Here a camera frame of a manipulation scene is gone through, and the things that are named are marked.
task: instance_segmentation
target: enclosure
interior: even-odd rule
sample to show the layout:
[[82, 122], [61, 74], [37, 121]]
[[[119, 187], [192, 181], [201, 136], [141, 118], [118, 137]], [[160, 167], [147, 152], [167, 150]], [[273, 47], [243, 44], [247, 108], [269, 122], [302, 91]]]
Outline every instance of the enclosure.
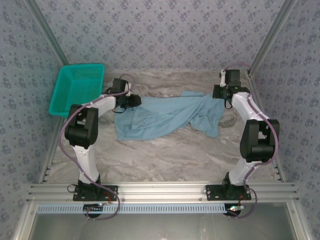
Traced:
[[[1, 239], [320, 238], [316, 0], [4, 0], [1, 8]], [[68, 189], [79, 169], [58, 146], [66, 118], [49, 114], [58, 73], [74, 64], [103, 64], [102, 91], [130, 74], [142, 98], [212, 95], [221, 71], [238, 64], [231, 68], [241, 86], [280, 123], [276, 160], [247, 182], [254, 213], [228, 220], [225, 204], [235, 201], [204, 192], [241, 157], [246, 123], [235, 107], [224, 109], [217, 137], [188, 124], [124, 141], [115, 131], [120, 113], [107, 111], [94, 156], [101, 182], [118, 186], [121, 208], [88, 221], [85, 202]], [[254, 207], [251, 195], [242, 215]]]

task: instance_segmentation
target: plastic basket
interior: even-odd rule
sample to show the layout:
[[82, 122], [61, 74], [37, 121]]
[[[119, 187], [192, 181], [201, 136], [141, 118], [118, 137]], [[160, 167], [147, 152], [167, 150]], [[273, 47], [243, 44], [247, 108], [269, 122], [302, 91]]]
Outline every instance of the plastic basket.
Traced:
[[102, 93], [105, 66], [75, 64], [60, 69], [53, 91], [49, 113], [67, 118], [73, 104], [84, 104]]

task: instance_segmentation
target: metal extrusion bar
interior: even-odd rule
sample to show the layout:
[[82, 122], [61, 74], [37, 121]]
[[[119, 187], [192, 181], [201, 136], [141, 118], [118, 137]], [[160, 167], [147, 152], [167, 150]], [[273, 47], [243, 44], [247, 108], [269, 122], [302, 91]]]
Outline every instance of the metal extrusion bar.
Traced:
[[278, 36], [278, 33], [281, 31], [282, 27], [285, 25], [289, 14], [291, 13], [292, 9], [296, 5], [298, 0], [285, 0], [280, 7], [277, 15], [274, 18], [274, 21], [269, 28], [268, 33], [266, 34], [260, 49], [258, 50], [257, 54], [255, 55], [251, 66], [253, 69], [258, 70], [262, 62], [264, 61], [269, 49], [272, 47], [273, 43]]
[[36, 217], [38, 204], [26, 204], [16, 225], [13, 240], [28, 240]]
[[297, 239], [312, 240], [305, 213], [300, 202], [288, 202], [288, 211]]
[[[159, 183], [114, 183], [119, 187], [118, 196], [123, 203], [130, 204], [194, 204], [212, 203], [204, 193], [208, 184], [219, 182], [159, 182]], [[27, 202], [39, 204], [74, 203], [73, 193], [67, 191], [70, 183], [33, 184]], [[287, 203], [299, 200], [294, 183], [280, 181], [252, 181], [260, 203]], [[235, 203], [237, 201], [215, 201], [214, 203]]]
[[41, 171], [40, 178], [38, 181], [40, 184], [46, 181], [45, 178], [47, 175], [47, 170], [55, 157], [55, 153], [56, 153], [57, 146], [58, 146], [58, 137], [60, 134], [60, 129], [62, 128], [64, 121], [65, 121], [62, 117], [58, 117], [57, 119], [58, 119], [58, 121], [55, 125], [54, 131], [53, 131], [53, 136], [51, 138], [51, 142], [49, 145], [50, 147], [48, 149], [48, 152], [46, 153], [43, 167], [42, 167], [42, 171]]
[[35, 0], [24, 0], [24, 2], [28, 6], [28, 8], [30, 9], [35, 21], [37, 22], [37, 24], [39, 25], [40, 29], [42, 30], [45, 38], [49, 42], [50, 46], [52, 47], [53, 52], [57, 56], [57, 58], [60, 61], [60, 63], [63, 66], [64, 65], [69, 65], [69, 61], [68, 61], [64, 51], [60, 47], [60, 45], [59, 45], [54, 33], [50, 29], [50, 27], [49, 27], [44, 15], [42, 14], [42, 12], [41, 12], [38, 4], [36, 3], [36, 1]]
[[[252, 95], [253, 95], [253, 99], [256, 101], [257, 106], [263, 111], [265, 112], [264, 106], [262, 104], [260, 95], [257, 91], [257, 86], [255, 84], [255, 82], [253, 81], [253, 79], [251, 78], [251, 76], [248, 76], [248, 83], [249, 83], [249, 87], [251, 89]], [[285, 182], [286, 181], [286, 177], [285, 177], [285, 172], [282, 168], [281, 165], [281, 161], [279, 160], [279, 157], [277, 156], [275, 161], [274, 161], [276, 167], [277, 167], [277, 171], [280, 177], [280, 180]]]

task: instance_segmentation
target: wall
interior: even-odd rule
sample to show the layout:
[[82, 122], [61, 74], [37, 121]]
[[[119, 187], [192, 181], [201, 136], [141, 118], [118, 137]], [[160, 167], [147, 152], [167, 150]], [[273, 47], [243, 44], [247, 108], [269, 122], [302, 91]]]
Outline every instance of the wall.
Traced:
[[251, 63], [283, 0], [36, 0], [70, 63], [219, 70]]
[[279, 157], [320, 239], [320, 2], [299, 0], [259, 69], [265, 111], [280, 121]]
[[9, 240], [48, 151], [60, 65], [22, 0], [0, 8], [0, 239]]

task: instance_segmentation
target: marble table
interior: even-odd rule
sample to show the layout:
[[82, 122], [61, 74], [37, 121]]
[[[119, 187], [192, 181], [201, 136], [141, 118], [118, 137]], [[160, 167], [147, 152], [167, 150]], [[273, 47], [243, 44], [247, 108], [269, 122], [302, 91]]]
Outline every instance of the marble table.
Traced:
[[[218, 72], [129, 72], [136, 85], [133, 93], [149, 97], [177, 97], [183, 91], [212, 93], [219, 84]], [[104, 88], [110, 86], [120, 73], [106, 73]], [[246, 74], [241, 73], [243, 86], [248, 86]], [[237, 111], [225, 109], [219, 123], [219, 136], [210, 138], [204, 133], [185, 128], [153, 140], [118, 141], [114, 113], [99, 118], [99, 135], [95, 143], [95, 158], [102, 182], [159, 182], [159, 181], [221, 181], [236, 165], [239, 143], [245, 124]], [[68, 153], [75, 156], [66, 139]], [[51, 163], [50, 183], [76, 182], [76, 165], [56, 149]], [[276, 179], [272, 164], [260, 167], [252, 176], [255, 180]]]

